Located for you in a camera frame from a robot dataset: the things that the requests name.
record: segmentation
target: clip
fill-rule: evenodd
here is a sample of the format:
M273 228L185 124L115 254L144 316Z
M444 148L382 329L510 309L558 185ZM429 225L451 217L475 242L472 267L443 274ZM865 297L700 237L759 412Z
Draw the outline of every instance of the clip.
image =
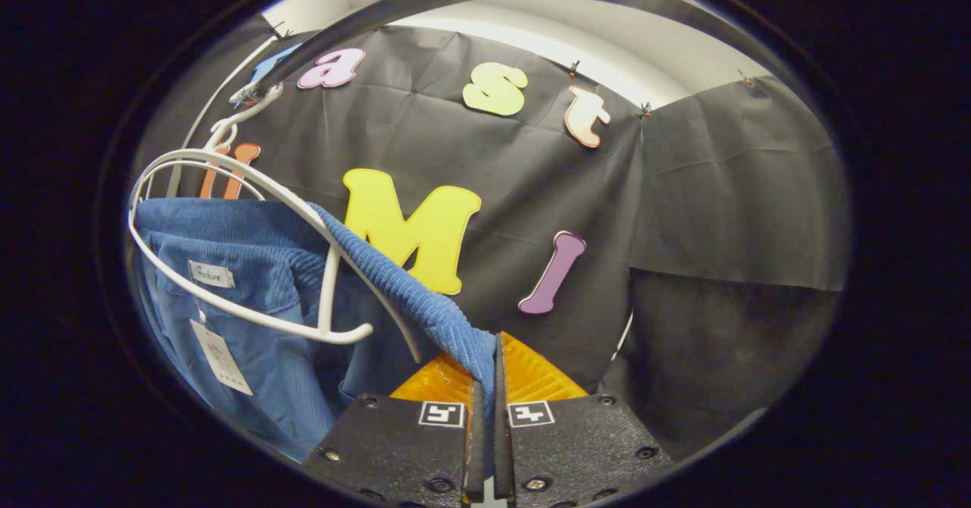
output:
M257 83L259 83L259 80L253 83L247 83L246 86L243 86L243 89L236 91L236 93L233 93L232 97L229 97L229 102L230 103L242 102L242 103L245 103L247 106L253 106L253 104L256 104L256 102L258 102L258 99L259 99L259 97L256 96Z
M281 42L291 37L291 31L289 29L287 30L287 34L284 34L282 36L280 35L280 33L277 32L277 27L284 24L284 22L287 22L287 21L280 21L277 24L273 25L273 27L270 27L270 30L267 30L266 33L276 36L277 39L280 39Z

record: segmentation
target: white wall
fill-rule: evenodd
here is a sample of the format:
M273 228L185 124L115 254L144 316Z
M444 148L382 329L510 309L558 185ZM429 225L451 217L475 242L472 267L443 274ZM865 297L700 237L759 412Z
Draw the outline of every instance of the white wall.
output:
M576 27L525 11L465 2L405 17L395 24L455 30L506 42L564 66L580 60L578 70L634 104L653 108L688 96L673 77L644 58Z
M306 32L325 28L350 11L350 0L282 0L264 10L271 25L282 22L277 31Z
M327 27L377 0L284 0L267 21L294 32ZM694 0L687 2L697 5ZM741 52L683 24L593 0L478 0L406 17L395 24L464 32L506 42L564 65L635 104L653 108L768 71Z

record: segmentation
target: wrinkled fabric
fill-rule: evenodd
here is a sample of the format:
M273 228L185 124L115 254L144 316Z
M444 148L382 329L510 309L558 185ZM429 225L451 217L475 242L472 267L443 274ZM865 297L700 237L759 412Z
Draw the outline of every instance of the wrinkled fabric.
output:
M630 333L601 381L676 460L771 407L805 369L840 293L635 271Z
M427 290L419 280L354 235L326 210L312 205L347 255L391 304L422 325L424 331L448 355L482 383L485 413L495 405L495 336L472 328L465 315L446 296Z
M469 325L457 305L373 249L322 208L312 205L349 256L416 326L424 362L450 353L483 385L486 414L495 395L495 339ZM149 248L187 279L188 262L225 267L233 287L201 287L285 321L316 325L329 244L311 225L272 201L149 199L136 225ZM329 345L254 325L196 299L143 257L143 293L163 353L212 407L292 459L303 460L357 395L390 394L419 369L405 340L364 281L339 270L333 331L370 322L375 331L353 346ZM190 320L222 336L253 396L215 379Z
M632 269L842 290L852 214L839 153L780 80L707 89L642 131Z

